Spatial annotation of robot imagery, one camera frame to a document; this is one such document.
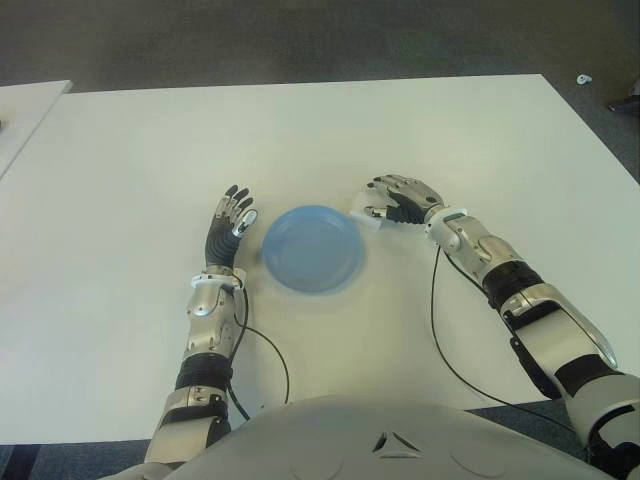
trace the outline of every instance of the black finger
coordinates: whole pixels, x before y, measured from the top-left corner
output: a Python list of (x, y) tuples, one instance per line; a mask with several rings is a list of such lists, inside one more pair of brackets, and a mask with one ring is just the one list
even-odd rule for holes
[(231, 187), (229, 187), (229, 190), (227, 190), (225, 192), (225, 196), (230, 197), (233, 194), (235, 194), (238, 191), (238, 186), (237, 185), (233, 185)]
[(242, 211), (247, 208), (249, 205), (253, 203), (253, 198), (249, 197), (246, 200), (243, 200), (240, 205), (238, 205), (238, 210)]
[(238, 193), (235, 194), (235, 196), (233, 197), (235, 200), (240, 201), (242, 200), (244, 197), (247, 196), (247, 194), (249, 193), (249, 189), (248, 188), (243, 188), (242, 190), (240, 190)]

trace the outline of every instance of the another table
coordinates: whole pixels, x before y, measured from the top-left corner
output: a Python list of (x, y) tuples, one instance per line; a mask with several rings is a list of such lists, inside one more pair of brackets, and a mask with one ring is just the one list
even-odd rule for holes
[[(237, 256), (250, 322), (285, 355), (294, 401), (493, 405), (434, 348), (435, 248), (421, 228), (362, 227), (365, 267), (334, 295), (288, 291), (260, 259), (280, 214), (347, 212), (390, 172), (507, 238), (640, 374), (640, 188), (539, 75), (72, 94), (0, 183), (0, 443), (151, 435), (186, 340), (189, 280), (232, 183), (251, 187), (261, 214)], [(439, 272), (450, 361), (505, 400), (542, 399), (485, 299), (446, 262)], [(234, 385), (256, 414), (282, 402), (284, 378), (268, 345), (245, 342)]]
[(71, 82), (0, 87), (0, 179)]

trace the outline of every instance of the black joint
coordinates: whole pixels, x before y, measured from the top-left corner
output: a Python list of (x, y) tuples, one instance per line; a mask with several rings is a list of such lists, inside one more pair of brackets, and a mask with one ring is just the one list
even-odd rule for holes
[(517, 317), (513, 315), (511, 312), (506, 312), (504, 315), (504, 322), (509, 327), (509, 330), (515, 332), (516, 330), (525, 327), (536, 320), (539, 320), (543, 317), (546, 317), (551, 312), (555, 312), (560, 309), (557, 303), (552, 302), (551, 300), (547, 300), (545, 302), (539, 303), (534, 307), (531, 307), (529, 310), (524, 312)]
[(188, 357), (180, 367), (176, 390), (183, 387), (214, 387), (223, 392), (233, 377), (231, 362), (217, 353), (197, 353)]
[(500, 311), (509, 297), (532, 285), (544, 283), (540, 275), (525, 262), (511, 261), (498, 265), (482, 280), (491, 308)]
[(585, 384), (595, 380), (596, 378), (606, 377), (608, 375), (622, 375), (610, 368), (602, 361), (599, 355), (583, 355), (564, 364), (560, 367), (555, 376), (562, 384), (562, 387), (572, 397)]
[(640, 465), (640, 446), (632, 442), (622, 442), (612, 447), (604, 441), (599, 430), (614, 418), (633, 411), (631, 405), (625, 405), (603, 416), (591, 430), (587, 443), (589, 463), (621, 480), (626, 479), (629, 473)]
[(522, 345), (520, 340), (513, 337), (509, 340), (509, 343), (511, 344), (511, 348), (515, 354), (518, 356), (520, 365), (522, 365), (522, 368), (540, 393), (552, 400), (560, 398), (562, 396), (560, 390), (558, 390), (549, 377), (547, 377), (544, 371), (540, 368), (540, 365), (538, 365), (529, 351), (524, 347), (524, 345)]
[(206, 446), (209, 447), (231, 431), (231, 426), (225, 418), (214, 418), (209, 425)]

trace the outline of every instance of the black cable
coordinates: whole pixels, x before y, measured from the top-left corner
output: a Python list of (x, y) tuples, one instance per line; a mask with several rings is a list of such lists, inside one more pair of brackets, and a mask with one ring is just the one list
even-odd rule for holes
[(278, 355), (278, 357), (280, 357), (280, 361), (282, 362), (282, 366), (284, 368), (284, 375), (286, 377), (286, 384), (287, 384), (287, 389), (286, 389), (286, 392), (285, 392), (285, 395), (284, 395), (284, 403), (286, 405), (287, 403), (289, 403), (289, 389), (290, 389), (289, 368), (287, 367), (287, 362), (284, 360), (284, 357), (282, 356), (282, 353), (280, 353), (280, 350), (278, 349), (276, 344), (273, 343), (269, 337), (267, 337), (264, 333), (256, 330), (255, 328), (247, 327), (247, 330), (249, 330), (250, 332), (255, 333), (256, 335), (262, 337), (267, 343), (269, 343), (269, 345), (271, 345), (271, 347), (273, 347), (273, 349), (275, 350), (275, 352)]
[[(235, 358), (236, 353), (238, 352), (238, 347), (240, 346), (242, 337), (244, 337), (244, 332), (247, 330), (247, 323), (249, 323), (249, 296), (247, 295), (246, 288), (242, 289), (242, 294), (244, 296), (244, 322), (242, 325), (240, 325), (240, 323), (238, 322), (238, 318), (235, 316), (235, 314), (233, 315), (233, 318), (235, 319), (236, 323), (242, 327), (242, 330), (240, 330), (240, 335), (238, 336), (238, 340), (236, 341), (236, 344), (233, 346), (233, 350), (231, 350), (231, 355), (229, 355), (229, 362), (231, 364), (233, 364), (233, 359)], [(231, 380), (229, 380), (229, 385), (227, 386), (227, 389), (229, 390), (229, 396), (231, 397), (231, 401), (238, 409), (238, 412), (240, 412), (240, 415), (242, 415), (242, 418), (244, 418), (245, 420), (249, 420), (251, 417), (249, 416), (247, 411), (244, 409), (244, 407), (240, 404), (238, 397), (236, 397), (236, 392), (233, 391), (233, 387), (231, 386)]]
[[(508, 406), (508, 407), (512, 407), (512, 408), (515, 408), (516, 410), (520, 410), (521, 412), (529, 413), (529, 414), (531, 414), (531, 415), (535, 415), (536, 417), (539, 417), (539, 418), (542, 418), (542, 419), (544, 419), (544, 420), (547, 420), (548, 422), (555, 423), (555, 424), (556, 424), (556, 425), (558, 425), (559, 427), (562, 427), (562, 428), (564, 428), (565, 430), (570, 431), (571, 433), (575, 433), (575, 432), (574, 432), (574, 430), (573, 430), (571, 427), (569, 427), (569, 426), (565, 425), (565, 424), (564, 424), (564, 423), (562, 423), (562, 422), (558, 422), (557, 420), (555, 420), (555, 419), (553, 419), (553, 418), (551, 418), (551, 417), (548, 417), (548, 416), (546, 416), (546, 415), (543, 415), (542, 413), (534, 412), (534, 411), (532, 411), (532, 410), (529, 410), (529, 409), (526, 409), (526, 408), (520, 407), (520, 406), (518, 406), (518, 405), (514, 405), (513, 403), (509, 403), (509, 402), (507, 402), (507, 401), (505, 401), (505, 400), (502, 400), (502, 399), (500, 399), (500, 398), (498, 398), (498, 397), (494, 397), (493, 395), (490, 395), (490, 394), (488, 394), (487, 392), (484, 392), (483, 390), (480, 390), (478, 387), (476, 387), (475, 385), (473, 385), (472, 383), (470, 383), (468, 380), (466, 380), (464, 377), (462, 377), (462, 375), (460, 375), (460, 374), (456, 371), (456, 369), (455, 369), (455, 368), (453, 368), (453, 366), (449, 363), (449, 360), (447, 360), (447, 357), (445, 357), (444, 352), (442, 351), (442, 348), (440, 347), (440, 342), (438, 341), (438, 336), (436, 335), (435, 316), (434, 316), (434, 307), (433, 307), (433, 304), (434, 304), (434, 302), (433, 302), (433, 298), (434, 298), (434, 294), (435, 294), (435, 286), (436, 286), (436, 272), (437, 272), (437, 269), (438, 269), (438, 260), (440, 259), (440, 251), (441, 251), (441, 247), (438, 247), (438, 251), (437, 251), (437, 253), (436, 253), (436, 260), (435, 260), (434, 265), (433, 265), (433, 276), (432, 276), (432, 278), (431, 278), (431, 299), (430, 299), (429, 315), (430, 315), (430, 317), (431, 317), (431, 333), (433, 334), (433, 340), (435, 341), (436, 348), (438, 349), (438, 353), (440, 354), (440, 358), (442, 358), (442, 361), (443, 361), (443, 362), (445, 363), (445, 365), (449, 368), (449, 370), (451, 370), (451, 373), (453, 373), (453, 374), (458, 378), (458, 380), (460, 380), (462, 383), (464, 383), (465, 385), (467, 385), (469, 388), (471, 388), (471, 389), (475, 390), (476, 392), (480, 393), (481, 395), (484, 395), (485, 397), (490, 398), (491, 400), (494, 400), (494, 401), (496, 401), (496, 402), (502, 403), (503, 405), (506, 405), (506, 406)], [(455, 265), (455, 264), (453, 263), (453, 261), (451, 261), (451, 263), (453, 264), (453, 266), (454, 266), (454, 267), (456, 267), (456, 270), (459, 270), (459, 271), (460, 271), (460, 269), (458, 268), (458, 266), (457, 266), (457, 265)], [(465, 274), (464, 272), (461, 272), (461, 273), (463, 273), (463, 275), (464, 275), (465, 277), (467, 277), (467, 279), (468, 279), (469, 281), (471, 281), (474, 285), (476, 285), (478, 288), (480, 288), (480, 287), (478, 286), (478, 284), (477, 284), (477, 283), (475, 283), (475, 282), (471, 279), (471, 277), (469, 277), (469, 276), (468, 276), (467, 274)]]
[(474, 287), (476, 287), (480, 293), (482, 293), (482, 295), (484, 295), (485, 297), (487, 296), (487, 292), (485, 292), (482, 287), (473, 279), (471, 278), (469, 275), (467, 275), (467, 272), (465, 272), (464, 270), (462, 270), (457, 264), (456, 262), (453, 261), (453, 259), (449, 256), (449, 254), (447, 254), (447, 252), (444, 252), (444, 256), (447, 257), (447, 260), (449, 260), (449, 263), (451, 265), (453, 265), (453, 268), (455, 268), (456, 270), (458, 270), (458, 273), (460, 275), (462, 275), (464, 278), (466, 278), (467, 280), (469, 280), (469, 282), (471, 282), (473, 284)]
[[(238, 341), (236, 342), (235, 346), (233, 347), (233, 351), (231, 352), (231, 356), (230, 356), (230, 360), (233, 362), (233, 358), (236, 355), (236, 352), (238, 351), (238, 347), (240, 346), (240, 341), (242, 340), (243, 336), (244, 336), (244, 332), (246, 330), (249, 330), (250, 332), (262, 337), (267, 343), (269, 343), (269, 345), (271, 345), (271, 347), (273, 347), (273, 349), (275, 350), (276, 354), (278, 355), (278, 357), (280, 358), (280, 361), (282, 362), (282, 366), (284, 367), (284, 374), (285, 374), (285, 378), (286, 378), (286, 393), (285, 393), (285, 397), (284, 397), (284, 403), (285, 405), (287, 403), (289, 403), (289, 392), (290, 392), (290, 388), (291, 388), (291, 381), (289, 378), (289, 368), (287, 367), (287, 362), (285, 361), (284, 357), (282, 356), (282, 353), (280, 352), (280, 349), (276, 346), (275, 343), (273, 343), (273, 341), (267, 337), (264, 333), (260, 332), (259, 330), (249, 327), (247, 325), (247, 323), (249, 322), (249, 298), (247, 295), (247, 290), (246, 289), (242, 289), (242, 293), (244, 295), (244, 322), (242, 324), (240, 324), (240, 322), (238, 322), (238, 318), (234, 315), (234, 320), (236, 321), (236, 324), (242, 328), (242, 330), (240, 331), (240, 335), (238, 336)], [(251, 417), (249, 417), (249, 414), (247, 413), (247, 411), (242, 407), (242, 405), (240, 404), (238, 397), (236, 397), (235, 392), (233, 391), (233, 387), (231, 386), (231, 382), (229, 382), (229, 396), (231, 397), (231, 400), (233, 401), (233, 404), (236, 406), (236, 408), (238, 409), (238, 411), (240, 412), (240, 414), (242, 415), (242, 417), (245, 420), (249, 420)]]

